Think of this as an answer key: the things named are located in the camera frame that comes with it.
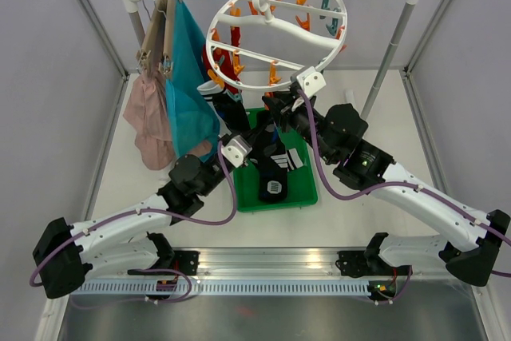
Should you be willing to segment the black sock with blue pattern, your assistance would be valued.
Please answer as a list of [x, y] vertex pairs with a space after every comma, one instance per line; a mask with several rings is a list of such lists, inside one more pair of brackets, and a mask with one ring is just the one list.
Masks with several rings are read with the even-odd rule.
[[[265, 109], [256, 114], [256, 127], [273, 123]], [[258, 199], [264, 203], [278, 203], [287, 198], [288, 174], [304, 166], [296, 148], [287, 149], [275, 126], [275, 152], [270, 159], [252, 160], [259, 175]]]

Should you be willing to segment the orange clothes peg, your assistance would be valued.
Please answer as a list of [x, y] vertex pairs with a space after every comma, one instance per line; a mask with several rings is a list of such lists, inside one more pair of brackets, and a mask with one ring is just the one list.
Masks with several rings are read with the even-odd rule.
[[232, 67], [234, 74], [238, 77], [245, 69], [245, 66], [240, 63], [240, 52], [234, 50], [232, 52]]
[[237, 18], [241, 16], [241, 9], [237, 8], [234, 2], [230, 4], [229, 15]]

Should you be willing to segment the white sock with black stripes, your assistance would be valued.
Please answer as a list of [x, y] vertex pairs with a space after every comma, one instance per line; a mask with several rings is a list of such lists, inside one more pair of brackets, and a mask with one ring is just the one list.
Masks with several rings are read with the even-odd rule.
[[215, 95], [222, 94], [225, 89], [213, 80], [206, 81], [197, 87], [198, 92], [203, 98], [213, 98]]

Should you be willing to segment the white round clip hanger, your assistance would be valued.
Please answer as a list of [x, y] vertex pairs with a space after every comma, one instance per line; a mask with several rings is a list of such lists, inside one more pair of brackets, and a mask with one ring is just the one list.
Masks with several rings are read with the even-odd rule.
[[[301, 19], [303, 23], [309, 26], [312, 33], [322, 37], [328, 35], [328, 26], [332, 22], [331, 18], [321, 18], [315, 14], [308, 15], [298, 10], [280, 7], [276, 7], [274, 13], [277, 18], [287, 22], [296, 22], [296, 20]], [[269, 26], [241, 26], [239, 28], [241, 33], [239, 48], [305, 65], [307, 68], [310, 66], [316, 67], [319, 61], [329, 53], [328, 50], [308, 45], [290, 34]], [[230, 26], [218, 23], [213, 37], [219, 42], [231, 45]], [[283, 72], [298, 71], [278, 65], [277, 74], [281, 77], [281, 81], [277, 85], [270, 86], [268, 84], [270, 63], [240, 55], [240, 63], [245, 66], [245, 69], [236, 77], [232, 67], [232, 53], [227, 50], [209, 50], [205, 43], [205, 57], [209, 69], [214, 70], [223, 78], [225, 87], [232, 87], [239, 91], [266, 93], [285, 90], [291, 83], [283, 79]]]

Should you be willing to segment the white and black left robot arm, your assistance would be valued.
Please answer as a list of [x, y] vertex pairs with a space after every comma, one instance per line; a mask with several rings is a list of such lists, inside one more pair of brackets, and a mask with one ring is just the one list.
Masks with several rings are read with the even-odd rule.
[[123, 212], [73, 224], [63, 217], [50, 221], [32, 252], [29, 285], [43, 287], [47, 298], [56, 299], [87, 280], [121, 270], [142, 276], [168, 273], [174, 251], [158, 229], [180, 222], [229, 223], [233, 215], [217, 221], [194, 216], [223, 181], [234, 189], [232, 171], [245, 165], [262, 134], [263, 128], [226, 134], [206, 161], [191, 154], [180, 157], [164, 186]]

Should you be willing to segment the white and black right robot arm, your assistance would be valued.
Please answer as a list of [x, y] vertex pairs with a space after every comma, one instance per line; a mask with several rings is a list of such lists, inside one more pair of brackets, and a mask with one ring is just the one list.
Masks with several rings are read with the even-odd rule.
[[414, 176], [363, 139], [368, 124], [351, 104], [334, 105], [322, 116], [299, 89], [262, 99], [278, 127], [297, 132], [311, 146], [319, 178], [335, 199], [372, 196], [436, 232], [423, 237], [375, 234], [364, 251], [370, 271], [381, 274], [401, 267], [447, 271], [475, 287], [484, 287], [497, 275], [494, 265], [501, 245], [510, 242], [507, 213], [473, 209]]

